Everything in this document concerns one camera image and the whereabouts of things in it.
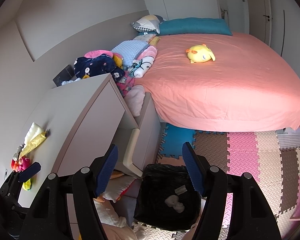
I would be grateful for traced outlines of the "crumpled white paper trash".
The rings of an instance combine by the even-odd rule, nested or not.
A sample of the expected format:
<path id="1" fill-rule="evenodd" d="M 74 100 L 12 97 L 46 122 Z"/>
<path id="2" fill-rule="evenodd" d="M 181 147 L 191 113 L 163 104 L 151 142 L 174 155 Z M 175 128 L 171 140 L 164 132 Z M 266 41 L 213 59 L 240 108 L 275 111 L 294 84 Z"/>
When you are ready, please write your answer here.
<path id="1" fill-rule="evenodd" d="M 177 213 L 182 213 L 185 209 L 183 203 L 179 202 L 179 197 L 177 195 L 171 195 L 165 199 L 165 204 L 168 207 L 172 207 Z"/>

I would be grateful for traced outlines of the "grey patterned pillow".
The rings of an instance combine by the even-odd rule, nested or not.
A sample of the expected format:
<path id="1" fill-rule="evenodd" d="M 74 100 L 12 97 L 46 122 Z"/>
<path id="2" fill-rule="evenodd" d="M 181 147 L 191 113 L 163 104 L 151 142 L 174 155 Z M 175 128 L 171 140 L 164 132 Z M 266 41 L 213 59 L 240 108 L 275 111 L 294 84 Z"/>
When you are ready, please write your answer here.
<path id="1" fill-rule="evenodd" d="M 136 22 L 131 23 L 131 26 L 140 33 L 155 32 L 160 34 L 159 25 L 164 22 L 164 18 L 158 15 L 143 16 Z"/>

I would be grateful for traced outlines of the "pink white folded blanket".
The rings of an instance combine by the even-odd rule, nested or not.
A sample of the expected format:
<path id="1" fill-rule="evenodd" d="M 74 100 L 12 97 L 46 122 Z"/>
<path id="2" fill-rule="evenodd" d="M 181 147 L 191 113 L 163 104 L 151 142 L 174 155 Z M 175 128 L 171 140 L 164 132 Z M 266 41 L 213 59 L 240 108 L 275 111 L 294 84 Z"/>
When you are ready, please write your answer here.
<path id="1" fill-rule="evenodd" d="M 153 65 L 158 50 L 154 46 L 145 49 L 137 59 L 133 61 L 133 65 L 129 68 L 129 75 L 133 78 L 142 78 Z"/>

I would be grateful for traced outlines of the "light blue knitted blanket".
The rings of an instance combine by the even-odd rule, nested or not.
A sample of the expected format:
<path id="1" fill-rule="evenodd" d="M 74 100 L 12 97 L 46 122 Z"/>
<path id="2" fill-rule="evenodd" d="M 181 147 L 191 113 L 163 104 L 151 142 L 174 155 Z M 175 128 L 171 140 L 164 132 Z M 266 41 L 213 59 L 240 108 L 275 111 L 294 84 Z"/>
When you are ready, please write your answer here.
<path id="1" fill-rule="evenodd" d="M 111 50 L 123 57 L 123 66 L 130 67 L 133 61 L 149 46 L 145 41 L 128 40 L 123 41 Z"/>

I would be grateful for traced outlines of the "white bedside drawer unit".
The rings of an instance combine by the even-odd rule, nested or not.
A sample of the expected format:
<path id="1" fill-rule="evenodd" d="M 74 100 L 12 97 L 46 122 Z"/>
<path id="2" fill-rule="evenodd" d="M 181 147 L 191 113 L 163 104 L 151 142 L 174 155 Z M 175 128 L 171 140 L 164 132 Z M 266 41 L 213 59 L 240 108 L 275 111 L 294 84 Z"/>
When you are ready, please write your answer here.
<path id="1" fill-rule="evenodd" d="M 125 174 L 141 177 L 148 164 L 154 163 L 161 136 L 161 123 L 151 94 L 146 93 L 141 114 L 124 114 L 112 143 L 119 149 L 115 168 Z"/>

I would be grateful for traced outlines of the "yellow microfibre cloth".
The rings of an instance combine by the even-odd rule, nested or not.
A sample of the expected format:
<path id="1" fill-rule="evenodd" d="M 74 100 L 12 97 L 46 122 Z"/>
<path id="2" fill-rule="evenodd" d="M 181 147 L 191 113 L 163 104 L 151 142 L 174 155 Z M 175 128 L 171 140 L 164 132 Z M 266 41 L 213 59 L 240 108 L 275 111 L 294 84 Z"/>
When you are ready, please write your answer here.
<path id="1" fill-rule="evenodd" d="M 21 151 L 21 153 L 19 154 L 19 158 L 27 155 L 28 153 L 30 153 L 31 151 L 33 151 L 35 148 L 37 148 L 42 142 L 45 141 L 46 136 L 47 135 L 47 131 L 44 131 L 40 134 L 38 134 L 35 138 L 33 138 L 27 145 L 26 147 Z"/>

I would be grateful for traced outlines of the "pink red plush toy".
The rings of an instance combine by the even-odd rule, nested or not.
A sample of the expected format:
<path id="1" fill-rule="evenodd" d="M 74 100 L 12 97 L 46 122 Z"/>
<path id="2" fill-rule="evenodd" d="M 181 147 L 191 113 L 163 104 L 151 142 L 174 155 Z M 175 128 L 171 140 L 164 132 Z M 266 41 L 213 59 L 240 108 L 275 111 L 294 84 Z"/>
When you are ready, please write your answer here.
<path id="1" fill-rule="evenodd" d="M 31 165 L 30 158 L 22 156 L 19 160 L 11 160 L 11 169 L 15 172 L 26 170 Z"/>

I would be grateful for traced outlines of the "black wall socket panel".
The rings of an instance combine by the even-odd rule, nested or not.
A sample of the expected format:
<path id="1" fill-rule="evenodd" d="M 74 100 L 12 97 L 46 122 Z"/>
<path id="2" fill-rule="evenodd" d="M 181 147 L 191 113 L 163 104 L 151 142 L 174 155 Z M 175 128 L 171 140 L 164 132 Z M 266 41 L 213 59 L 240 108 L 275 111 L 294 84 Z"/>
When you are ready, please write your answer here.
<path id="1" fill-rule="evenodd" d="M 67 65 L 53 78 L 53 82 L 57 87 L 59 87 L 62 85 L 63 81 L 70 81 L 74 75 L 74 68 L 71 65 Z"/>

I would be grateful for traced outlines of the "teal long pillow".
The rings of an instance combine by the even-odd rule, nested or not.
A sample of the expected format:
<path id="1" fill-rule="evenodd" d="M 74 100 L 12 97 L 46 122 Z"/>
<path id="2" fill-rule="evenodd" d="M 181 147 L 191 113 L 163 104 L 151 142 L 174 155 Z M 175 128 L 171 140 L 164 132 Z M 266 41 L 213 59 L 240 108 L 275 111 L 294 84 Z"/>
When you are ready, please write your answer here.
<path id="1" fill-rule="evenodd" d="M 159 25 L 160 36 L 178 34 L 219 34 L 232 36 L 232 32 L 221 18 L 178 18 Z"/>

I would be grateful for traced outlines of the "pale pink fluffy blanket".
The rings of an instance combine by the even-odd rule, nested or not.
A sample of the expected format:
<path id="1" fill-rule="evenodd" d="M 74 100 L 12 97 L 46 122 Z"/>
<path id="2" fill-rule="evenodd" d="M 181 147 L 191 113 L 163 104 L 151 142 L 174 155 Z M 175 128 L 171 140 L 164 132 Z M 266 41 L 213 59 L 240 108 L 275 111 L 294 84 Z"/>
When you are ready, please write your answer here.
<path id="1" fill-rule="evenodd" d="M 134 86 L 124 97 L 132 116 L 138 117 L 140 115 L 144 98 L 145 88 L 142 85 Z"/>

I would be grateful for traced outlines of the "navy patterned blanket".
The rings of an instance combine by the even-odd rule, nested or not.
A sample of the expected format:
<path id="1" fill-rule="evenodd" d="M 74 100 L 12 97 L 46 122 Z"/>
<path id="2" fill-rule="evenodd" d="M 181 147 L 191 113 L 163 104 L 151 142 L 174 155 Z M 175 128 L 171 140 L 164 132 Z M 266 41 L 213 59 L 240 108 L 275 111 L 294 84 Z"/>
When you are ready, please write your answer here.
<path id="1" fill-rule="evenodd" d="M 110 73 L 115 82 L 125 75 L 125 71 L 118 67 L 108 55 L 102 54 L 96 58 L 79 57 L 74 62 L 74 73 L 78 78 L 93 77 Z"/>

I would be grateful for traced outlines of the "colourful foam floor mats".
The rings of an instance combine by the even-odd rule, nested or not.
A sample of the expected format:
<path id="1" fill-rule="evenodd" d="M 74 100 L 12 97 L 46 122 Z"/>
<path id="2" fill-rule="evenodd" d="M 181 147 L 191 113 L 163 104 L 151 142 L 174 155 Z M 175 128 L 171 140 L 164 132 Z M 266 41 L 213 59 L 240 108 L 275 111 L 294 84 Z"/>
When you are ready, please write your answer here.
<path id="1" fill-rule="evenodd" d="M 297 131 L 209 132 L 166 125 L 157 162 L 143 172 L 134 212 L 141 223 L 165 230 L 182 230 L 180 221 L 191 220 L 165 204 L 172 187 L 190 181 L 181 145 L 190 142 L 195 152 L 224 172 L 250 172 L 265 195 L 282 237 L 299 224 L 300 129 Z"/>

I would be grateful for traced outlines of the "bed with pink sheet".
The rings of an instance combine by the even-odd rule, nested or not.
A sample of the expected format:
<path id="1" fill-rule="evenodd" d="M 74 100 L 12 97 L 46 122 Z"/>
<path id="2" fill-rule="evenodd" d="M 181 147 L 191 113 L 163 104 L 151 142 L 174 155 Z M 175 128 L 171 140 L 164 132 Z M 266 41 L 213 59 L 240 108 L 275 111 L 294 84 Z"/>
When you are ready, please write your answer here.
<path id="1" fill-rule="evenodd" d="M 215 61 L 190 63 L 205 44 Z M 268 45 L 243 33 L 162 36 L 146 74 L 136 79 L 158 116 L 174 126 L 216 132 L 300 128 L 300 79 Z"/>

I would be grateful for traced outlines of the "yellow chick plush toy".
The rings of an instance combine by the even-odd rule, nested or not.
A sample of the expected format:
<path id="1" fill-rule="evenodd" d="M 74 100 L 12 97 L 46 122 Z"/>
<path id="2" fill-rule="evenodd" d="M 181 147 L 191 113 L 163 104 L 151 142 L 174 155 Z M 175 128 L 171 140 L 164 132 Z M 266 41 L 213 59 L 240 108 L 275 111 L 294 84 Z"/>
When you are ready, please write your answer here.
<path id="1" fill-rule="evenodd" d="M 195 45 L 186 50 L 187 58 L 190 63 L 204 63 L 215 61 L 215 55 L 212 50 L 205 44 Z"/>

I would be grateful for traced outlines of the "beige desk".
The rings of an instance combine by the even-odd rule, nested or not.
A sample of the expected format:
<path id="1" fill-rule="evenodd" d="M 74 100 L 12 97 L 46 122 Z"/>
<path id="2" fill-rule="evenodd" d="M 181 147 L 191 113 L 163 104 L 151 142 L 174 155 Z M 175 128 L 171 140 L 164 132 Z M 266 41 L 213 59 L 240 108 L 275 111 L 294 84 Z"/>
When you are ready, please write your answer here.
<path id="1" fill-rule="evenodd" d="M 49 135 L 33 152 L 41 171 L 30 191 L 20 193 L 18 202 L 23 207 L 31 205 L 50 173 L 64 176 L 89 166 L 106 153 L 117 129 L 138 127 L 110 74 L 49 90 L 18 133 L 18 144 L 34 122 Z"/>

